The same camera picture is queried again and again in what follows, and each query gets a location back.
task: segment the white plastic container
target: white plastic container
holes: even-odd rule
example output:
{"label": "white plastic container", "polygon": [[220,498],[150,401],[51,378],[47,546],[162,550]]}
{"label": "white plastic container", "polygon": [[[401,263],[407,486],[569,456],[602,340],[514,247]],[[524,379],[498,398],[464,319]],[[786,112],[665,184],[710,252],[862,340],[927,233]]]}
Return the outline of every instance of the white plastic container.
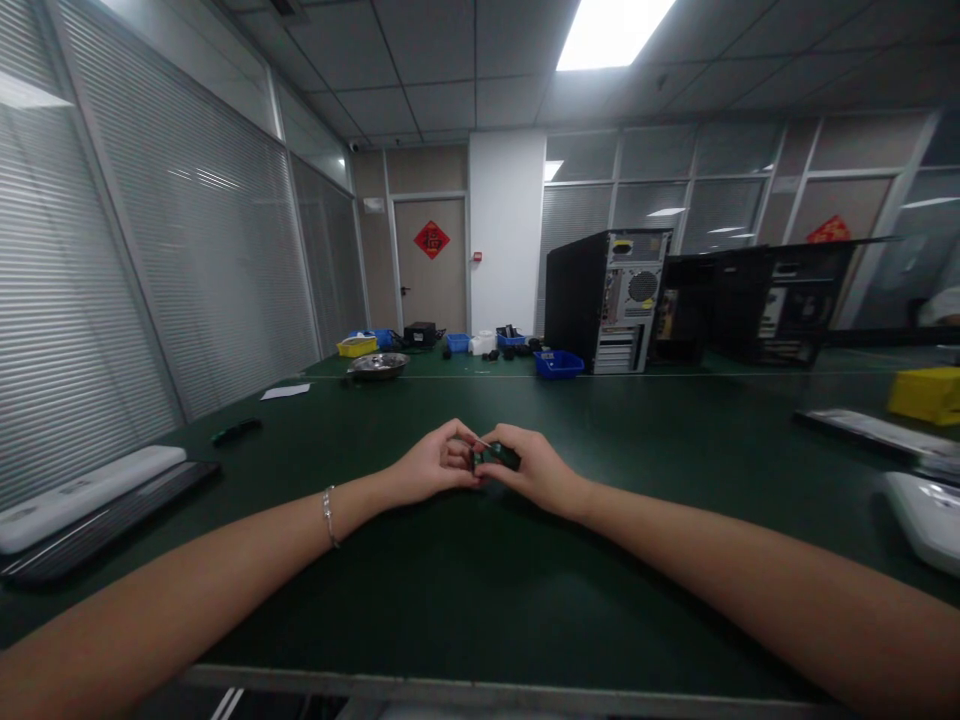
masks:
{"label": "white plastic container", "polygon": [[470,339],[470,352],[483,355],[497,349],[497,336],[492,330],[481,330]]}

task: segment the forearm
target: forearm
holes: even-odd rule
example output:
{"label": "forearm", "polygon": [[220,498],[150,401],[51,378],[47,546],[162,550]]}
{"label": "forearm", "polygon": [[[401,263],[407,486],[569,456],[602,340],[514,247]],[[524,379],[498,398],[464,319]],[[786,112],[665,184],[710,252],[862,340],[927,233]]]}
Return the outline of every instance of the forearm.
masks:
{"label": "forearm", "polygon": [[[331,492],[342,540],[387,509],[383,473]],[[331,547],[320,495],[238,520],[101,590],[0,656],[10,717],[103,717],[186,668]]]}
{"label": "forearm", "polygon": [[578,518],[869,716],[960,712],[960,611],[749,523],[594,485]]}

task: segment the table edge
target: table edge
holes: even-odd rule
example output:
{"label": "table edge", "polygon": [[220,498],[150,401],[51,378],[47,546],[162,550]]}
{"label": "table edge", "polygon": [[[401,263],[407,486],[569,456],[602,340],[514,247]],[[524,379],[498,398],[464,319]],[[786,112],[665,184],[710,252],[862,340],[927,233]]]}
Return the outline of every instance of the table edge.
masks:
{"label": "table edge", "polygon": [[339,695],[373,700],[472,705],[563,713],[673,718],[849,718],[840,705],[705,695],[674,695],[541,685],[432,680],[382,675],[194,665],[181,679],[192,685],[267,692]]}

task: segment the bracelet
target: bracelet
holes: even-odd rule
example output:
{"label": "bracelet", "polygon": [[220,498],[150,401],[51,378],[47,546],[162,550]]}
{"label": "bracelet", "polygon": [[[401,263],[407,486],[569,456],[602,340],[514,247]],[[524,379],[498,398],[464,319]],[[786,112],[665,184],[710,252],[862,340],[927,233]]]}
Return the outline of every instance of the bracelet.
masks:
{"label": "bracelet", "polygon": [[337,536],[333,534],[333,513],[330,512],[330,491],[333,490],[334,487],[334,485],[331,485],[323,491],[323,517],[327,520],[327,532],[330,533],[330,542],[339,550],[340,541],[337,540]]}

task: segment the yellow box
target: yellow box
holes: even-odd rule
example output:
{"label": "yellow box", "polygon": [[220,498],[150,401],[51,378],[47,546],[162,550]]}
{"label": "yellow box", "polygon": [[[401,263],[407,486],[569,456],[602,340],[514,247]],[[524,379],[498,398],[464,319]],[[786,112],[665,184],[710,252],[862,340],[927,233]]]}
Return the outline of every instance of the yellow box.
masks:
{"label": "yellow box", "polygon": [[960,368],[898,372],[887,409],[934,425],[960,423]]}
{"label": "yellow box", "polygon": [[375,337],[347,338],[337,343],[337,350],[340,351],[340,357],[360,357],[377,351],[377,339]]}

